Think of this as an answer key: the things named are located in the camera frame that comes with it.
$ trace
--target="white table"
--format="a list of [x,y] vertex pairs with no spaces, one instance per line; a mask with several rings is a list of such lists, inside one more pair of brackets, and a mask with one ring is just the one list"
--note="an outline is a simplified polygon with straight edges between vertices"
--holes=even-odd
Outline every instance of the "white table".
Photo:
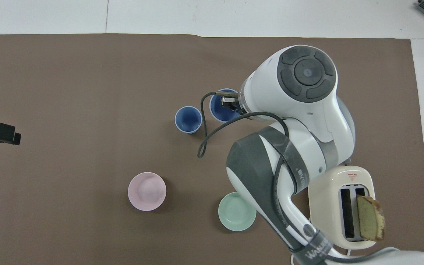
[[0,0],[0,34],[411,39],[424,136],[424,15],[415,6],[415,0]]

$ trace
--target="gray circular button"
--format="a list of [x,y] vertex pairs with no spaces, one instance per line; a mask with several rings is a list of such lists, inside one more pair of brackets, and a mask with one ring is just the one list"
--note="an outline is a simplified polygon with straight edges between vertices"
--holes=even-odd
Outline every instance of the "gray circular button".
[[311,225],[309,225],[308,223],[306,225],[303,226],[303,232],[307,235],[307,236],[313,236],[315,234],[315,230],[313,229],[313,227]]
[[294,75],[303,85],[315,85],[323,76],[321,63],[315,59],[303,59],[296,64]]

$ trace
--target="bread slice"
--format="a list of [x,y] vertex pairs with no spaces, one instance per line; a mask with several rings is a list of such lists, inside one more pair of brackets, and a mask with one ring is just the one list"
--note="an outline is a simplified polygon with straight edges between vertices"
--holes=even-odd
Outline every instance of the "bread slice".
[[356,196],[361,237],[382,241],[385,234],[385,221],[382,207],[378,201],[368,196]]

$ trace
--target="pink bowl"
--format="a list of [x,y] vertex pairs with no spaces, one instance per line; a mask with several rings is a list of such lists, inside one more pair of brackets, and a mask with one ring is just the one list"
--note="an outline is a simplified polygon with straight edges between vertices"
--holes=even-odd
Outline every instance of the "pink bowl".
[[142,211],[158,208],[166,197],[166,185],[163,179],[155,173],[143,172],[135,176],[128,185],[130,203]]

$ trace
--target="toaster warning label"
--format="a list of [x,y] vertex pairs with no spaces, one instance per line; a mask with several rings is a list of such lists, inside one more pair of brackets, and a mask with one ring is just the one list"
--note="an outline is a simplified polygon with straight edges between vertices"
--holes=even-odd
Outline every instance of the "toaster warning label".
[[352,174],[352,173],[348,173],[348,176],[350,177],[351,181],[354,181],[354,179],[356,178],[358,174]]

